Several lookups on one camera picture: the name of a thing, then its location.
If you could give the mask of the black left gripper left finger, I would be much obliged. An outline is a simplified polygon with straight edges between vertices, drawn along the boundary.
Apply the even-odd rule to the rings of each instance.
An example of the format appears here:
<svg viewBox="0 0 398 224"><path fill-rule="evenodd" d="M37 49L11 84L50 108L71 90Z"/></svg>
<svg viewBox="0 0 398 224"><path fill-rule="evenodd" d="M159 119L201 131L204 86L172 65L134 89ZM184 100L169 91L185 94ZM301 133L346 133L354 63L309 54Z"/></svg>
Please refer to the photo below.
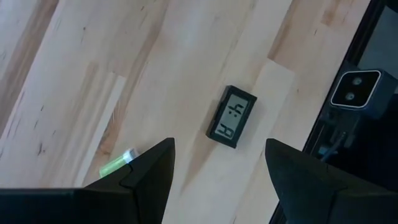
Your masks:
<svg viewBox="0 0 398 224"><path fill-rule="evenodd" d="M165 138L83 188L1 189L1 223L161 223L174 164Z"/></svg>

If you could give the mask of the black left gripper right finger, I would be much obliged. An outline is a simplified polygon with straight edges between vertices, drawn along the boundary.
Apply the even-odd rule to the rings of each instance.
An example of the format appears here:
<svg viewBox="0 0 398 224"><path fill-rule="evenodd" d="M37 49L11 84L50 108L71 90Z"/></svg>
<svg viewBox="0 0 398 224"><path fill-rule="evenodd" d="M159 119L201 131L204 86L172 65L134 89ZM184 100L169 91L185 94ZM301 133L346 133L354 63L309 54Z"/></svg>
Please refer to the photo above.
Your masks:
<svg viewBox="0 0 398 224"><path fill-rule="evenodd" d="M397 192L273 138L264 157L289 223L397 223Z"/></svg>

